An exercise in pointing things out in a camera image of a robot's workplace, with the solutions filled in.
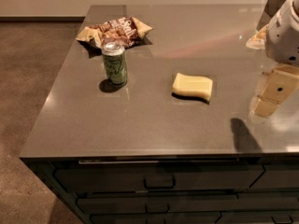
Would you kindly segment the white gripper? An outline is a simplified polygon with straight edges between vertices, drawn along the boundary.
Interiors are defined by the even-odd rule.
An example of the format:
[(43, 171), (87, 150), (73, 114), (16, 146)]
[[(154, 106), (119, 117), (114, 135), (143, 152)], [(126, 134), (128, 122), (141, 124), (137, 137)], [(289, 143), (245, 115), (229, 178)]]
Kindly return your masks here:
[(262, 92), (252, 98), (249, 110), (256, 116), (267, 118), (279, 105), (299, 89), (299, 67), (282, 64), (268, 75)]

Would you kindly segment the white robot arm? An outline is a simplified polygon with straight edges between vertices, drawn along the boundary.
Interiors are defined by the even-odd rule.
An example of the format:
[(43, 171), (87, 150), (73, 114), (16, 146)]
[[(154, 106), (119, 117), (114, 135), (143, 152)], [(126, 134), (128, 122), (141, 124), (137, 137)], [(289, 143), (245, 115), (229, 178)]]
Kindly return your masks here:
[(270, 72), (262, 72), (250, 109), (256, 116), (267, 118), (299, 89), (299, 0), (286, 0), (247, 43), (252, 48), (261, 45), (277, 65)]

